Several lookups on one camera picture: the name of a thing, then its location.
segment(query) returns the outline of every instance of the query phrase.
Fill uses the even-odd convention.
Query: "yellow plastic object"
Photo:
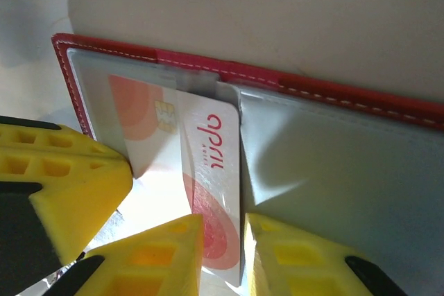
[[[88,252],[105,260],[75,296],[197,296],[203,219],[188,215]]]
[[[246,215],[252,296],[372,296],[345,262],[355,250],[258,214]]]
[[[43,149],[34,143],[12,142],[17,132],[9,127],[37,133],[35,142],[51,132],[60,135],[60,130],[2,125],[0,181],[42,185],[29,200],[60,262],[71,263],[131,190],[131,169],[118,153],[68,128],[70,147]],[[103,153],[90,152],[93,147]]]
[[[0,147],[123,159],[118,152],[90,139],[86,135],[67,126],[57,126],[60,127],[59,130],[49,130],[47,128],[8,125],[0,122]]]

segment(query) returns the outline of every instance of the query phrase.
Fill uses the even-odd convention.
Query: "card holder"
[[[444,105],[90,37],[53,44],[86,134],[125,153],[98,69],[232,103],[244,211],[357,248],[410,295],[443,294]]]

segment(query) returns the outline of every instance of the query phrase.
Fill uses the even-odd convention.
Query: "wallet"
[[[52,40],[85,134],[127,154],[110,72],[230,103],[242,212],[355,247],[407,294],[444,294],[444,105],[93,37]]]

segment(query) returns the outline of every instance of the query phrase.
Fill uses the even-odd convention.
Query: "red leather border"
[[[444,105],[440,103],[374,92],[368,89],[340,85],[334,82],[263,69],[238,62],[102,40],[95,37],[59,33],[55,34],[51,40],[65,77],[78,121],[83,132],[89,136],[92,136],[92,131],[89,128],[80,92],[67,57],[67,49],[69,48],[97,51],[125,58],[167,64],[183,69],[213,71],[218,73],[222,81],[225,82],[239,82],[245,85],[260,86],[290,96],[320,101],[330,105],[337,105],[359,112],[384,116],[397,121],[444,131]]]

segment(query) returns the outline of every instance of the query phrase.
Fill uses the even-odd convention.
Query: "black strip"
[[[54,123],[46,121],[32,121],[30,119],[14,118],[7,116],[0,116],[0,124],[25,126],[27,128],[44,128],[46,130],[61,130],[62,128]]]
[[[43,296],[74,296],[104,261],[103,256],[78,261]]]
[[[39,183],[0,182],[0,295],[15,296],[62,264],[28,196]]]
[[[374,263],[359,258],[358,256],[347,256],[345,262],[373,296],[407,296],[407,294]]]

